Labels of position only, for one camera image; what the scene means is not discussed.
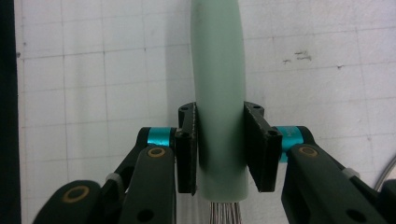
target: pale green bent tube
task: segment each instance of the pale green bent tube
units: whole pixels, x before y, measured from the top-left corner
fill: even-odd
[[[200,124],[199,190],[214,203],[248,196],[245,59],[236,0],[192,0],[191,47]]]

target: gray cable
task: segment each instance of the gray cable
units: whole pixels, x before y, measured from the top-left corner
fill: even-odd
[[[382,173],[382,175],[378,178],[378,181],[376,182],[375,187],[374,187],[374,189],[376,191],[379,191],[381,189],[382,185],[384,184],[385,180],[387,180],[387,177],[392,172],[392,170],[395,167],[395,165],[396,165],[396,156],[388,164],[387,168],[385,168],[385,170]]]

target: screw hole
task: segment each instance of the screw hole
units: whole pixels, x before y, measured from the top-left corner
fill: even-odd
[[[277,135],[277,132],[276,132],[276,131],[268,131],[268,133],[269,133],[270,135],[272,135],[272,136],[276,136],[276,135]]]
[[[154,218],[154,213],[151,210],[145,209],[137,214],[137,220],[140,222],[148,222]]]
[[[362,214],[361,212],[358,212],[356,210],[353,209],[348,209],[346,210],[347,215],[352,218],[353,220],[359,222],[359,223],[364,223],[366,222],[366,217],[364,216],[364,214]]]
[[[180,136],[182,136],[182,137],[188,137],[188,136],[190,136],[190,134],[189,134],[189,133],[180,133]]]

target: dark border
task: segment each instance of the dark border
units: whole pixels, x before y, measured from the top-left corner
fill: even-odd
[[[0,223],[21,223],[14,1],[0,6]]]

